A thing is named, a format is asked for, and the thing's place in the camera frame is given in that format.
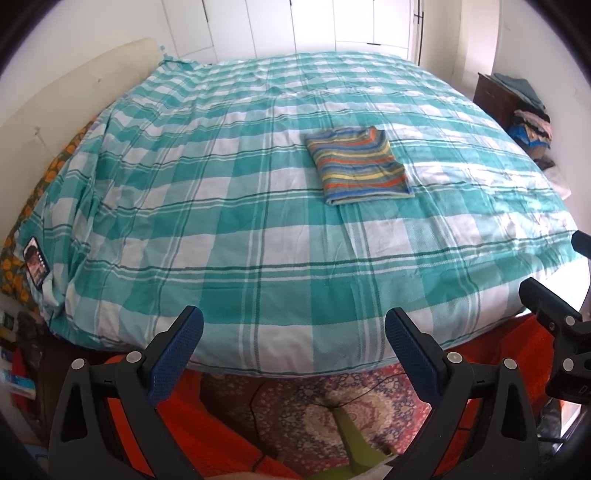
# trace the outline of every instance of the clamp jaw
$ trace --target clamp jaw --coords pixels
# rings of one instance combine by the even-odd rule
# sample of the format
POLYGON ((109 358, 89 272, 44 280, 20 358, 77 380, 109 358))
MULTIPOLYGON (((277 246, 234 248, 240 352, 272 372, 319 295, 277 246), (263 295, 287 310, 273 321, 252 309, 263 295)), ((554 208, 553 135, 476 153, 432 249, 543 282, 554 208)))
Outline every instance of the clamp jaw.
MULTIPOLYGON (((578 253, 591 257, 591 236, 577 231, 571 244, 578 253)), ((554 337, 546 394, 573 403, 591 403, 591 322, 583 322, 577 310, 533 278, 521 283, 519 297, 554 337)))
POLYGON ((482 400, 469 440, 457 465, 438 478, 530 479, 538 472, 534 414, 514 360, 481 365, 446 354, 400 308, 388 312, 385 330, 418 397, 433 408, 386 480, 433 478, 471 398, 482 400))
POLYGON ((144 480, 131 467, 112 421, 107 398, 118 398, 154 477, 202 480, 156 406, 172 393, 203 334, 203 315, 186 307, 146 350, 116 364, 72 362, 61 389, 49 445, 49 473, 59 480, 144 480))

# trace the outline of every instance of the wardrobe door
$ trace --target wardrobe door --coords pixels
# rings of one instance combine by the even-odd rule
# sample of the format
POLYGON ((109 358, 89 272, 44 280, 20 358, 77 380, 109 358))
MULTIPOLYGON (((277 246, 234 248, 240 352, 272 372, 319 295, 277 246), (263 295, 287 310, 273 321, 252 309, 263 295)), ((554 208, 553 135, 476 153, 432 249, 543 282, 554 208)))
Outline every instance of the wardrobe door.
POLYGON ((163 4, 179 57, 213 45, 202 0, 163 0, 163 4))
POLYGON ((297 52, 335 50, 333 0, 291 0, 297 52))
POLYGON ((412 0, 374 0, 374 43, 409 47, 412 0))
POLYGON ((210 64, 217 63, 216 52, 213 47, 204 48, 203 50, 197 50, 193 53, 187 53, 183 55, 184 59, 195 60, 199 63, 210 64))
POLYGON ((290 0, 246 0, 256 57, 296 52, 290 0))
POLYGON ((338 41, 336 51, 367 51, 370 53, 388 53, 398 55, 404 60, 408 60, 408 49, 402 47, 393 47, 390 45, 373 45, 371 43, 356 43, 352 41, 338 41))
POLYGON ((253 59, 246 0, 204 0, 217 60, 253 59))
POLYGON ((336 41, 373 43, 374 0, 334 0, 336 41))

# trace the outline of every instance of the pillow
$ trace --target pillow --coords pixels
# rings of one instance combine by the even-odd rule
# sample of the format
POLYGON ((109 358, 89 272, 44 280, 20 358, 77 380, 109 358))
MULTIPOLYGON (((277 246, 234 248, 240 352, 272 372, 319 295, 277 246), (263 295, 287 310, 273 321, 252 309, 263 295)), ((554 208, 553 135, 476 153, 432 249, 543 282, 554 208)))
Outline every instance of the pillow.
POLYGON ((82 138, 86 135, 88 129, 95 122, 94 117, 88 124, 84 126, 75 136, 72 138, 67 147, 64 148, 60 154, 53 159, 49 168, 42 176, 41 180, 37 183, 31 195, 27 199, 27 202, 21 213, 18 216, 17 222, 14 224, 6 241, 4 242, 4 248, 0 252, 0 265, 2 265, 2 271, 0 273, 0 291, 5 295, 12 297, 18 301, 21 305, 26 307, 31 312, 39 312, 39 308, 35 304, 31 291, 29 290, 29 284, 25 277, 25 267, 23 262, 14 256, 14 248, 16 246, 14 234, 20 228, 22 222, 32 214, 35 205, 47 190, 49 184, 56 178, 57 174, 64 166, 66 161, 74 154, 76 148, 82 141, 82 138))

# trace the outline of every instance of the patterned carpet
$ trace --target patterned carpet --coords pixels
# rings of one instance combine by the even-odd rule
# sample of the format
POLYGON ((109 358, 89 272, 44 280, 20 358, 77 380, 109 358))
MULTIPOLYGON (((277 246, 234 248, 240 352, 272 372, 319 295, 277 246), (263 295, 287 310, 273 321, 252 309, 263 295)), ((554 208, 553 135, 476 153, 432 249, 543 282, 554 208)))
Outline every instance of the patterned carpet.
POLYGON ((324 405, 350 402, 344 409, 357 428, 385 453, 405 451, 430 411, 417 398, 400 365, 296 379, 204 374, 201 392, 213 415, 302 476, 348 462, 332 414, 324 405))

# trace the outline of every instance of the wooden nightstand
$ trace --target wooden nightstand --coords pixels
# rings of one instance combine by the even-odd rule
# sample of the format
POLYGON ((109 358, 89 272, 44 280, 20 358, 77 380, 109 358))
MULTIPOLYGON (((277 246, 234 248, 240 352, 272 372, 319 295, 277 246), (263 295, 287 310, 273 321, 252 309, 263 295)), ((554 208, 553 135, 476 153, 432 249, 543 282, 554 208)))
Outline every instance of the wooden nightstand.
POLYGON ((512 91, 492 80, 488 75, 478 74, 474 103, 488 113, 507 131, 513 123, 514 112, 521 100, 512 91))

